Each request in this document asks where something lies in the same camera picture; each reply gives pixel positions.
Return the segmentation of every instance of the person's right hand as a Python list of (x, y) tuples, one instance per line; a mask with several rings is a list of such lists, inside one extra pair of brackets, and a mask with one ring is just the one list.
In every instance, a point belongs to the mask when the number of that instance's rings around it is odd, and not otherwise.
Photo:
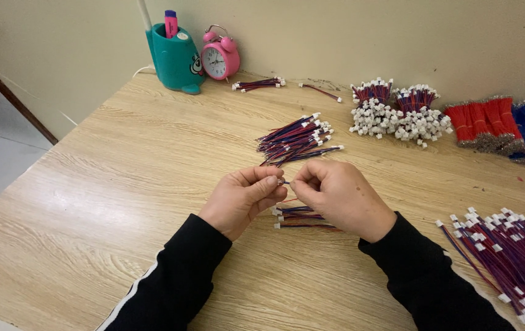
[(348, 162), (307, 162), (291, 181), (291, 189), (328, 222), (369, 243), (389, 233), (397, 219), (362, 173)]

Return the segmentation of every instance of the highlighter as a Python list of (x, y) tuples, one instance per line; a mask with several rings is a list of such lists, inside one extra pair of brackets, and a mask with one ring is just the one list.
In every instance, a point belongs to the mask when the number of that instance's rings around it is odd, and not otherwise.
[(179, 26), (177, 23), (177, 12), (165, 11), (164, 12), (164, 26), (166, 29), (166, 37), (172, 38), (179, 32)]

